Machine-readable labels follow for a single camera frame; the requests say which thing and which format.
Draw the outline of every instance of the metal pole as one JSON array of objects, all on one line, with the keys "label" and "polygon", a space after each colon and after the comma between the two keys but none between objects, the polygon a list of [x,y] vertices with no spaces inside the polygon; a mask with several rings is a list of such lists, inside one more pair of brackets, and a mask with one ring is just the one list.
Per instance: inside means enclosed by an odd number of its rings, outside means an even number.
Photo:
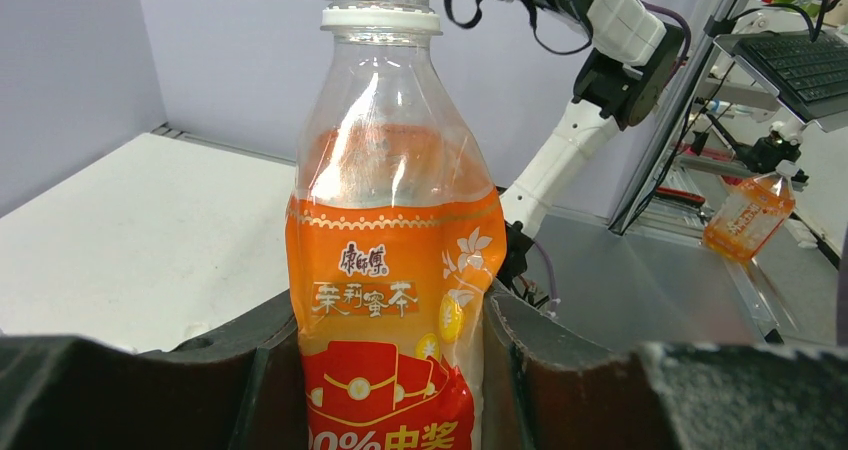
[{"label": "metal pole", "polygon": [[[722,21],[736,15],[744,8],[748,0],[720,0],[713,14],[715,20]],[[699,82],[709,75],[717,54],[713,49],[713,40],[707,35],[700,40],[689,59],[681,81],[675,86],[667,104],[659,113],[657,131],[648,144],[644,158],[636,167],[636,171],[621,201],[613,214],[610,231],[617,235],[624,234],[624,229],[635,218],[636,209],[653,187],[651,177],[656,175],[662,162],[662,154],[668,148],[669,141],[675,135],[675,130],[682,126],[683,119],[688,117],[687,109],[695,94]]]}]

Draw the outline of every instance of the white wall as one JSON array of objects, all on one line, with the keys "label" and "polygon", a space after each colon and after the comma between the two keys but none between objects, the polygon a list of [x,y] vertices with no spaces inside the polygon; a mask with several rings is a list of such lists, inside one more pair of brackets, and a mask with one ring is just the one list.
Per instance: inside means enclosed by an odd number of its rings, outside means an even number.
[{"label": "white wall", "polygon": [[[650,0],[691,14],[698,0]],[[319,31],[326,0],[141,0],[170,124],[208,138],[293,157],[295,138],[332,55]],[[459,18],[472,0],[455,0]],[[433,7],[444,15],[441,0]],[[585,56],[558,57],[533,40],[519,4],[483,5],[470,31],[443,18],[433,58],[474,131],[495,180],[524,168],[571,98]],[[583,37],[543,16],[542,38],[575,48]],[[563,202],[608,215],[652,127],[621,135],[583,172]]]},{"label": "white wall", "polygon": [[798,214],[844,256],[842,245],[848,231],[848,128],[832,133],[815,126],[807,129],[798,164],[810,175],[810,184],[796,195]]},{"label": "white wall", "polygon": [[139,0],[0,0],[0,216],[165,121]]}]

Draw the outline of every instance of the white bottle cap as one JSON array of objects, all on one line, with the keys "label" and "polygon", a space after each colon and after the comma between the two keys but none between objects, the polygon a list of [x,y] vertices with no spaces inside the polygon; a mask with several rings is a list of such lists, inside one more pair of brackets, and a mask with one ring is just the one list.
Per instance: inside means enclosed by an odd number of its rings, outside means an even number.
[{"label": "white bottle cap", "polygon": [[424,31],[441,34],[439,16],[421,10],[401,8],[348,8],[329,7],[324,9],[322,29],[333,27],[390,27],[398,30]]},{"label": "white bottle cap", "polygon": [[798,165],[795,165],[795,163],[789,160],[783,160],[777,164],[777,173],[791,179],[795,175],[798,175]]}]

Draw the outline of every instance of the metal frame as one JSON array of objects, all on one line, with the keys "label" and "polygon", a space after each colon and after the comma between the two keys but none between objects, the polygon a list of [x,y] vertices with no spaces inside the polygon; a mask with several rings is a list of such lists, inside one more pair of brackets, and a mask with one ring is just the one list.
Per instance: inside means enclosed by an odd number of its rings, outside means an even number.
[{"label": "metal frame", "polygon": [[707,78],[698,86],[696,96],[707,98],[712,96],[716,100],[725,100],[735,102],[737,104],[747,105],[749,107],[759,108],[762,110],[777,111],[782,107],[780,102],[775,100],[774,95],[766,90],[751,85],[740,85],[733,82],[721,81],[717,78]]},{"label": "metal frame", "polygon": [[[720,0],[713,12],[714,19],[717,21],[729,19],[740,12],[747,2],[748,0]],[[687,110],[695,92],[709,75],[710,68],[717,58],[718,53],[715,51],[713,39],[704,35],[698,42],[689,63],[684,67],[685,71],[680,76],[679,82],[670,89],[665,104],[660,108],[657,130],[613,213],[612,224],[609,227],[613,233],[624,234],[625,229],[635,219],[638,202],[650,193],[653,186],[652,177],[658,173],[664,163],[662,156],[681,127],[683,119],[687,118],[689,113]]]},{"label": "metal frame", "polygon": [[[681,168],[689,168],[723,177],[749,178],[756,175],[738,162],[722,162],[713,158],[697,157],[694,155],[680,155],[675,160],[675,163]],[[793,181],[792,189],[796,192],[803,192],[807,188],[807,185],[806,182]]]}]

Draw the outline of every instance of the red envelope graphic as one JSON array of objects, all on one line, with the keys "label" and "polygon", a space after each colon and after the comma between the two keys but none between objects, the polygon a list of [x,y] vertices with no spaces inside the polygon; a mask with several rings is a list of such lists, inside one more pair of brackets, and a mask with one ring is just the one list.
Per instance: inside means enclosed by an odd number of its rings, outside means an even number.
[{"label": "red envelope graphic", "polygon": [[304,386],[309,400],[315,400],[316,406],[323,404],[324,387],[324,352],[311,356],[301,355],[303,366]]},{"label": "red envelope graphic", "polygon": [[433,357],[427,357],[427,361],[433,364],[433,374],[430,376],[430,381],[436,387],[436,393],[439,393],[448,381],[448,371]]},{"label": "red envelope graphic", "polygon": [[397,387],[395,387],[396,410],[424,400],[432,372],[432,362],[398,355],[398,378]]},{"label": "red envelope graphic", "polygon": [[331,342],[324,352],[323,409],[366,423],[394,410],[397,347],[374,342]]}]

